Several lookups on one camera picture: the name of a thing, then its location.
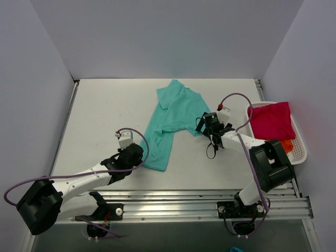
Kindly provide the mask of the teal t-shirt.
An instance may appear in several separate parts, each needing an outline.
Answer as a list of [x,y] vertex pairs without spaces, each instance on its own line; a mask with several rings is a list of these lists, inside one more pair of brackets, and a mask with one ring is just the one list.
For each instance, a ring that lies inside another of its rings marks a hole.
[[178,80],[172,80],[164,88],[156,90],[157,105],[145,131],[146,143],[141,141],[144,155],[148,155],[144,166],[164,172],[167,169],[174,133],[186,130],[192,136],[200,135],[196,131],[196,119],[210,109],[202,96],[186,87]]

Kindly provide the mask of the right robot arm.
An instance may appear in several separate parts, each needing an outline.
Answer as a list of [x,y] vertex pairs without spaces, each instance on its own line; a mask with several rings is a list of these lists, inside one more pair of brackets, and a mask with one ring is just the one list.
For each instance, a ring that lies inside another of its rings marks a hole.
[[258,203],[268,210],[266,193],[295,176],[293,165],[279,141],[240,134],[230,123],[221,122],[219,113],[203,113],[196,119],[196,131],[210,140],[214,153],[219,149],[230,149],[247,158],[253,180],[234,196],[233,210],[238,216],[246,216]]

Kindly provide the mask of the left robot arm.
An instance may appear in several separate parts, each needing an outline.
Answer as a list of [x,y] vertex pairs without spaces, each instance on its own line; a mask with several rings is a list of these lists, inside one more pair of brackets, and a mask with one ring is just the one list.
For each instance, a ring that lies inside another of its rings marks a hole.
[[94,167],[69,178],[35,181],[16,205],[32,235],[50,229],[56,221],[85,218],[88,221],[121,219],[121,207],[106,202],[95,188],[130,175],[142,163],[144,150],[132,143]]

